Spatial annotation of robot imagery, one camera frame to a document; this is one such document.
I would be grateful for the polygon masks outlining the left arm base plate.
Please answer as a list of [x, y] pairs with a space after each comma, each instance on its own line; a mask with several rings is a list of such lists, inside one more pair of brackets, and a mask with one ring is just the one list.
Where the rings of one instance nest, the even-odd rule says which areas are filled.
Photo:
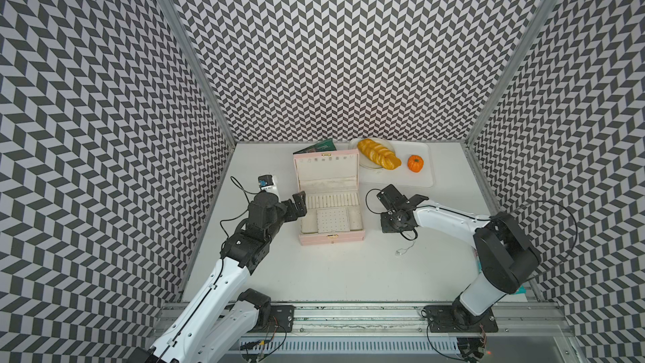
[[289, 334], [294, 325], [296, 307], [290, 304], [271, 305], [270, 310], [260, 314], [259, 320], [250, 333], [282, 332]]

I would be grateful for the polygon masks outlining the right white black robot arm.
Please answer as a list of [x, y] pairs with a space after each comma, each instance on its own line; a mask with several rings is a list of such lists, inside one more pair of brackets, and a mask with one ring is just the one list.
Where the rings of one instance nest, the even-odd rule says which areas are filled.
[[476, 215], [447, 208], [423, 195], [406, 197], [389, 185], [376, 193], [385, 211], [381, 230], [404, 235], [432, 229], [471, 246], [479, 258], [480, 273], [450, 308], [428, 306], [425, 314], [433, 332], [471, 332], [492, 316], [492, 306], [514, 294], [540, 264], [540, 253], [509, 213]]

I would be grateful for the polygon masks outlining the pink jewelry box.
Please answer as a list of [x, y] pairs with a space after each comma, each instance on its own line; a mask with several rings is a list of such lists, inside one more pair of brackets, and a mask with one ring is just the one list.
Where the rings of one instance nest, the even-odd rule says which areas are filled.
[[293, 156], [298, 189], [305, 193], [302, 245], [362, 241], [359, 151], [324, 151]]

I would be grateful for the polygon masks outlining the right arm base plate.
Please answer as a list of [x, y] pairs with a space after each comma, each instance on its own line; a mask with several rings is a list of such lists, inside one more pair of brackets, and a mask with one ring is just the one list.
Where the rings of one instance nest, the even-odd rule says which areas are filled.
[[463, 307], [427, 305], [422, 310], [422, 317], [428, 322], [429, 331], [432, 333], [495, 334], [499, 331], [492, 309], [475, 316]]

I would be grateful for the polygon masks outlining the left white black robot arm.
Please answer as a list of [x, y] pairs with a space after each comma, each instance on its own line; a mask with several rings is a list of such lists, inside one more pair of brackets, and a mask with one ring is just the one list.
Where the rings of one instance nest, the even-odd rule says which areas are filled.
[[270, 297], [241, 288], [268, 255], [282, 225], [307, 215], [306, 193], [282, 201], [267, 187], [255, 194], [197, 295], [149, 349], [136, 348], [128, 362], [217, 362], [240, 337], [264, 327]]

